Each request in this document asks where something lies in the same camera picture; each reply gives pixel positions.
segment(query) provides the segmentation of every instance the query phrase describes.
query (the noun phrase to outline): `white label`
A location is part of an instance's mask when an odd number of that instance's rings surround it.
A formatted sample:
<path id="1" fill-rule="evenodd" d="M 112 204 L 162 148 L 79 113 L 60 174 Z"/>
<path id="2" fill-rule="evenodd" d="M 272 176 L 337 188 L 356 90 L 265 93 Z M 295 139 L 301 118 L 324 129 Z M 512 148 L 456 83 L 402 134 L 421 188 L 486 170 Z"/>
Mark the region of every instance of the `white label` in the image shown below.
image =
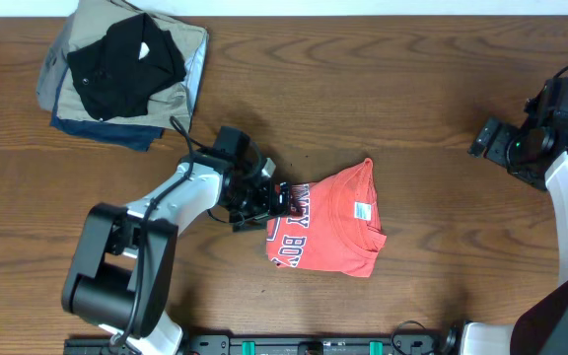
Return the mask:
<path id="1" fill-rule="evenodd" d="M 371 221 L 372 205 L 361 202 L 354 202 L 354 218 Z"/>
<path id="2" fill-rule="evenodd" d="M 146 45 L 145 42 L 142 42 L 142 45 L 139 47 L 139 59 L 145 57 L 150 52 L 150 48 Z"/>

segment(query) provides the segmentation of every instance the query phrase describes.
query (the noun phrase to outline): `orange t-shirt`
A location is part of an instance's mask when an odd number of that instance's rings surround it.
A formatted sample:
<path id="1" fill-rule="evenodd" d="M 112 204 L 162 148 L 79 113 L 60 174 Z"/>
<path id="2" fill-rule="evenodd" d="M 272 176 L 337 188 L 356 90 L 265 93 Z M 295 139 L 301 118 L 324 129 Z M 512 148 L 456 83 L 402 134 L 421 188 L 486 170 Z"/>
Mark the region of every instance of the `orange t-shirt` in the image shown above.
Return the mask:
<path id="1" fill-rule="evenodd" d="M 292 187 L 301 213 L 268 222 L 266 253 L 278 267 L 369 277 L 387 238 L 372 175 L 363 163 L 321 182 Z"/>

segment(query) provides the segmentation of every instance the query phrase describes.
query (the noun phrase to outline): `black shirt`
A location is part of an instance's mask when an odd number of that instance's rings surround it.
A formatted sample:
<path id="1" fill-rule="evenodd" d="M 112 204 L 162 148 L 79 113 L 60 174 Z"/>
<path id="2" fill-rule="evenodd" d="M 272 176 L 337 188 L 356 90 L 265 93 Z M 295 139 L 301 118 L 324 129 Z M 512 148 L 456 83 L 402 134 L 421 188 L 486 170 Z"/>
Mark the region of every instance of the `black shirt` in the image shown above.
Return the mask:
<path id="1" fill-rule="evenodd" d="M 150 51 L 139 59 L 142 42 Z M 147 114 L 151 95 L 185 77 L 172 35 L 147 14 L 111 25 L 102 39 L 70 52 L 67 61 L 85 110 L 101 120 Z"/>

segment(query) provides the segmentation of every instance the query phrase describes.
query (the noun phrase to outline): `table surface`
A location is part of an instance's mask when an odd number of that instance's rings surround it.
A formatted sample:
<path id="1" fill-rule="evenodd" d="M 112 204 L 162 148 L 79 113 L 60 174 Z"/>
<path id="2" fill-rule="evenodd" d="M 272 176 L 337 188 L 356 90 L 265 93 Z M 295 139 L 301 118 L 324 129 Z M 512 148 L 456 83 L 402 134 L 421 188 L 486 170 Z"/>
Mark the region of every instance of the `table surface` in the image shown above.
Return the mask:
<path id="1" fill-rule="evenodd" d="M 167 310 L 235 334 L 388 333 L 403 320 L 511 323 L 556 287 L 551 201 L 466 153 L 489 115 L 568 63 L 568 18 L 191 18 L 211 34 L 191 134 L 248 133 L 291 182 L 374 160 L 388 239 L 371 278 L 277 269 L 264 232 L 199 217 L 177 243 Z M 102 334 L 60 295 L 89 209 L 137 199 L 186 153 L 67 136 L 36 103 L 63 19 L 0 19 L 0 353 Z"/>

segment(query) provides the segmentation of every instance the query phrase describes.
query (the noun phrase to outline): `green clamp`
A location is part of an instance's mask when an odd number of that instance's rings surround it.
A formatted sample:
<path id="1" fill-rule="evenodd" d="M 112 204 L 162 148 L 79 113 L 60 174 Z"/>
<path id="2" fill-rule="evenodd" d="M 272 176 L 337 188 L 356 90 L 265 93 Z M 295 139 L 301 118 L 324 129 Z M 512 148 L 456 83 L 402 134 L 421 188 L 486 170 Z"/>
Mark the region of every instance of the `green clamp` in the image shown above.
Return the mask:
<path id="1" fill-rule="evenodd" d="M 255 343 L 252 341 L 243 341 L 243 355 L 255 355 Z"/>
<path id="2" fill-rule="evenodd" d="M 383 355 L 383 343 L 380 341 L 370 341 L 370 355 Z"/>

